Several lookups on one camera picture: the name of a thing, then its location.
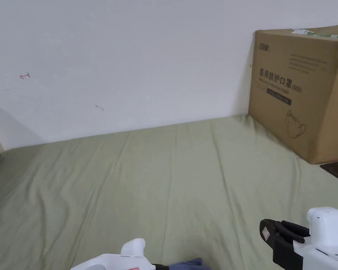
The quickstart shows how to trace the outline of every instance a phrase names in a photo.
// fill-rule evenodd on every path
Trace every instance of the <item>cardboard box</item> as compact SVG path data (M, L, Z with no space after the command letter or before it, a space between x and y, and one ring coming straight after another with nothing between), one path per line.
M255 36L249 114L308 163L338 161L338 25Z

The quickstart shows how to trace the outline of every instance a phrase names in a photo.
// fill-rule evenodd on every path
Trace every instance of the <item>bed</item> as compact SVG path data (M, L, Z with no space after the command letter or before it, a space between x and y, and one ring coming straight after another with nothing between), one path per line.
M152 263L278 269L264 218L307 225L338 179L250 116L13 149L0 159L0 269L69 269L146 241Z

